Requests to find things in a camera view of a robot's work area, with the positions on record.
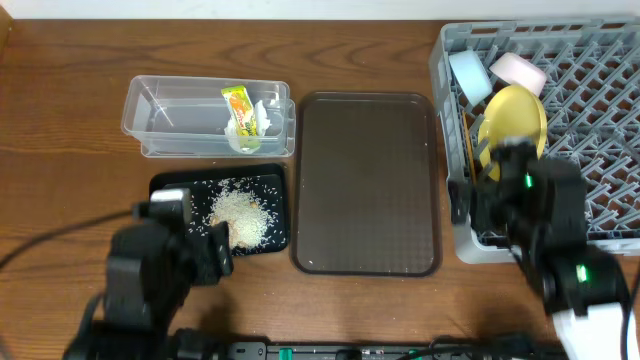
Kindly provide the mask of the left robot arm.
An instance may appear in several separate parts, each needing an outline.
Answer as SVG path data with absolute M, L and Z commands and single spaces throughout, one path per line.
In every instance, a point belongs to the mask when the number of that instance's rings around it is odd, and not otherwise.
M 194 286 L 233 272 L 229 226 L 189 235 L 191 192 L 163 189 L 135 206 L 138 223 L 118 230 L 106 260 L 106 288 L 86 306 L 66 359 L 224 359 L 228 347 L 193 329 L 169 331 Z

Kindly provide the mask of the yellow plate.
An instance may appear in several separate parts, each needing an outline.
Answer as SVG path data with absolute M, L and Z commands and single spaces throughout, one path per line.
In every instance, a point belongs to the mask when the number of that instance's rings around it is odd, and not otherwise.
M 547 116 L 540 99 L 527 88 L 510 85 L 500 90 L 487 105 L 478 130 L 478 144 L 488 145 L 479 153 L 484 168 L 491 163 L 491 150 L 505 140 L 528 138 L 535 146 L 537 158 L 547 141 Z

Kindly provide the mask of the black waste tray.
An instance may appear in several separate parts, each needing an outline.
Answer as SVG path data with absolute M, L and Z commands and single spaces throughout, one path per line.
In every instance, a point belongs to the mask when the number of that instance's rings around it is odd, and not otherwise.
M 191 193 L 192 215 L 187 232 L 193 240 L 206 237 L 212 227 L 207 224 L 207 218 L 213 199 L 227 188 L 253 192 L 276 216 L 276 223 L 268 230 L 266 241 L 251 250 L 230 247 L 233 255 L 278 252 L 289 243 L 287 189 L 284 171 L 278 164 L 161 173 L 154 176 L 149 184 L 151 193 L 174 188 L 186 188 Z

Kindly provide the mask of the yellow green snack wrapper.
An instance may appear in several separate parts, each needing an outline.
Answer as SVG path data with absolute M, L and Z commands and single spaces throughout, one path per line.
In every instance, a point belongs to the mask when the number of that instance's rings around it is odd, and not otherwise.
M 244 85 L 221 90 L 232 119 L 231 139 L 241 153 L 249 154 L 261 146 L 258 139 L 258 125 L 253 103 Z

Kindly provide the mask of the white rice bowl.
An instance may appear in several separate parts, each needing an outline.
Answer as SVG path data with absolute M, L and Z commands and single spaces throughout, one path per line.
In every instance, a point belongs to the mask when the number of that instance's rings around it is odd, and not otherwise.
M 540 96 L 547 76 L 544 71 L 519 55 L 507 52 L 496 60 L 489 70 L 508 84 L 517 84 Z

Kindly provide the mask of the grey dishwasher rack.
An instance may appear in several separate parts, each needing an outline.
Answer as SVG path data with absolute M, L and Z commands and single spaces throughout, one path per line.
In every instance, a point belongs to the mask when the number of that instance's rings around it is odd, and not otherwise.
M 507 52 L 545 72 L 540 95 L 548 119 L 544 153 L 577 164 L 587 184 L 590 243 L 611 253 L 639 253 L 639 20 L 636 17 L 451 23 L 429 60 L 435 109 L 443 129 L 449 181 L 471 180 L 462 112 L 476 178 L 485 144 L 477 134 L 484 102 L 472 106 L 449 56 L 473 50 L 484 66 Z

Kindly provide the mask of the brown plastic tray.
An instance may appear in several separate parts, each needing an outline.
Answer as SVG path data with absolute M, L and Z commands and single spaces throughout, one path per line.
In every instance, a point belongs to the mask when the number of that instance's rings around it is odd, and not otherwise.
M 298 143 L 291 258 L 299 270 L 403 278 L 437 271 L 437 136 L 426 97 L 311 93 Z

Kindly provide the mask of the light blue bowl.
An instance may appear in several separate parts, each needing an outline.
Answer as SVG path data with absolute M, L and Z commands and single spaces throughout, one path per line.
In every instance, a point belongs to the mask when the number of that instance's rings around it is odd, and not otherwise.
M 476 106 L 492 92 L 492 85 L 479 56 L 466 50 L 449 56 L 450 68 L 463 94 Z

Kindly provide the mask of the wooden chopstick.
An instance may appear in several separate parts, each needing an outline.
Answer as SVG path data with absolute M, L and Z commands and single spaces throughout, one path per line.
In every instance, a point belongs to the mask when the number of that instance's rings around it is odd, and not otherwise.
M 461 116 L 463 120 L 463 131 L 464 131 L 464 137 L 466 142 L 466 152 L 469 160 L 468 162 L 469 162 L 470 177 L 471 177 L 472 184 L 475 185 L 477 182 L 476 171 L 475 171 L 475 161 L 474 161 L 474 155 L 473 155 L 473 146 L 472 146 L 471 137 L 470 137 L 470 133 L 467 125 L 466 113 L 463 111 Z

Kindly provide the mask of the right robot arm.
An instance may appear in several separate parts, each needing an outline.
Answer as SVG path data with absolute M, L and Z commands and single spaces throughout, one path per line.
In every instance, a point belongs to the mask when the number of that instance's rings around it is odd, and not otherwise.
M 636 359 L 637 284 L 588 242 L 587 186 L 570 161 L 540 158 L 529 142 L 491 152 L 498 180 L 449 181 L 451 221 L 503 232 L 570 359 Z

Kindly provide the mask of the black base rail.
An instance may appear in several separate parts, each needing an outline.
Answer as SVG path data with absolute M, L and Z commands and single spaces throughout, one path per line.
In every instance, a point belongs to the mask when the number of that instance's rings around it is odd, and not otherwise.
M 445 360 L 543 359 L 567 357 L 559 345 L 537 343 L 516 333 L 489 340 L 439 336 L 425 343 L 273 342 L 266 337 L 221 339 L 183 328 L 174 333 L 174 359 L 228 360 Z

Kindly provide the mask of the clear plastic bin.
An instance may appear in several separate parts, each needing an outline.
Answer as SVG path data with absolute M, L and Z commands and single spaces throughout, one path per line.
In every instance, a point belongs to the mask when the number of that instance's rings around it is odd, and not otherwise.
M 231 117 L 221 90 L 244 85 L 271 126 L 253 154 L 234 151 L 224 129 Z M 139 75 L 125 101 L 121 129 L 148 158 L 289 157 L 295 150 L 295 102 L 287 83 L 272 80 Z

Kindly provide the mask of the spilled rice pile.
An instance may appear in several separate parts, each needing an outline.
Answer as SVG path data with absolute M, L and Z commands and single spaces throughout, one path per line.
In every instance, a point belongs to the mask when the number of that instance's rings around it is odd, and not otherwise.
M 253 192 L 223 189 L 213 199 L 207 224 L 226 222 L 229 246 L 251 250 L 269 238 L 268 230 L 276 223 L 276 216 Z

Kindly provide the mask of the white napkin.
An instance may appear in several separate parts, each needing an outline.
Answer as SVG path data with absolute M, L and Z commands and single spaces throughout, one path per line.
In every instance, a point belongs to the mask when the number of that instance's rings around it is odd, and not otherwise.
M 257 111 L 257 130 L 259 136 L 264 136 L 266 131 L 271 126 L 271 121 L 268 118 L 266 108 L 263 104 L 263 101 L 260 100 L 254 105 L 254 109 Z M 261 147 L 261 143 L 257 142 L 257 146 L 250 148 L 248 145 L 242 145 L 238 139 L 235 138 L 236 135 L 236 121 L 230 117 L 227 126 L 224 129 L 225 137 L 228 140 L 231 148 L 240 153 L 240 154 L 253 154 L 259 150 Z

